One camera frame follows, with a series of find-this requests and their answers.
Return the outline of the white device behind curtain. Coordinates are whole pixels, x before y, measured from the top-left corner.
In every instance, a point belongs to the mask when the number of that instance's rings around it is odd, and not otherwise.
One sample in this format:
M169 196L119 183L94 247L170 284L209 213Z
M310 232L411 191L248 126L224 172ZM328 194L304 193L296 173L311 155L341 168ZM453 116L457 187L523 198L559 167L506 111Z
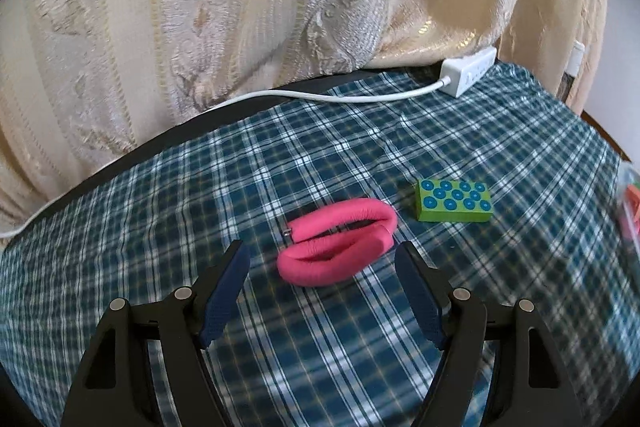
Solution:
M572 90L573 83L582 67L585 50L585 45L580 41L575 41L570 50L570 56L564 68L558 91L556 91L556 98L561 102L565 102L570 95L570 90Z

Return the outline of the clear plastic container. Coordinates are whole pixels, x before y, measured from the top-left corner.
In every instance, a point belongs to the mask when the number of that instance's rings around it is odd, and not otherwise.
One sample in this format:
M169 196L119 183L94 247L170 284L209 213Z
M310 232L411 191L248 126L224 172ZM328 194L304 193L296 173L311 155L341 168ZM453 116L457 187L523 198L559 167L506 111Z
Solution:
M639 173L629 161L618 169L617 220L623 243L632 257L639 257Z

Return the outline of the cream patterned curtain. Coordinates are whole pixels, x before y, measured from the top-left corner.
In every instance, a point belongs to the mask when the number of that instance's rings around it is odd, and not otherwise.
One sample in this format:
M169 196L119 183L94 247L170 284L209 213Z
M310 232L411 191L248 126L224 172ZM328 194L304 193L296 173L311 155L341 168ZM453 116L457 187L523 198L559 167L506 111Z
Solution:
M1 0L1 226L217 103L496 44L568 104L597 69L608 0Z

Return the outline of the small pink foam roller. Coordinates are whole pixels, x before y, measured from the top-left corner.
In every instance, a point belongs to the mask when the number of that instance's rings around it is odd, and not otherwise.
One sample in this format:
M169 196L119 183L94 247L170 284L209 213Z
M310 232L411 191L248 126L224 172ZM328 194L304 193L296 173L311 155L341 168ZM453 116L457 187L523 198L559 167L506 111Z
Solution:
M281 279L302 287L344 282L394 246L397 213L382 200L354 198L288 222L292 244L280 251Z

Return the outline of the blue plaid bedsheet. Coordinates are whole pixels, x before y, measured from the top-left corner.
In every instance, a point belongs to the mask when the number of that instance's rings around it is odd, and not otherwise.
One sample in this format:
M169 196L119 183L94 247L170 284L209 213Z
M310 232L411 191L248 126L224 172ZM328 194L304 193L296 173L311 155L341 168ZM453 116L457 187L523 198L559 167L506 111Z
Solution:
M321 289L283 282L288 220L372 197L398 241L480 298L533 301L586 425L639 370L639 289L617 225L620 158L526 69L499 63L460 98L288 102L168 148L44 217L1 255L1 365L44 425L112 299L152 303L233 239L252 269L205 360L241 426L407 426L435 374L385 257ZM487 222L416 220L416 181L488 185Z

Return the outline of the white power strip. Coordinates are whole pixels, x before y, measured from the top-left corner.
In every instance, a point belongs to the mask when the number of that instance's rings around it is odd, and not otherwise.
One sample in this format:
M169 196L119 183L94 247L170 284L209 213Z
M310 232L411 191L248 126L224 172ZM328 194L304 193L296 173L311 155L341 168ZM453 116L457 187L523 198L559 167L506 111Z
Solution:
M460 98L494 66L496 57L497 49L488 46L471 55L446 58L440 68L440 79L448 78L449 82L439 90L453 98Z

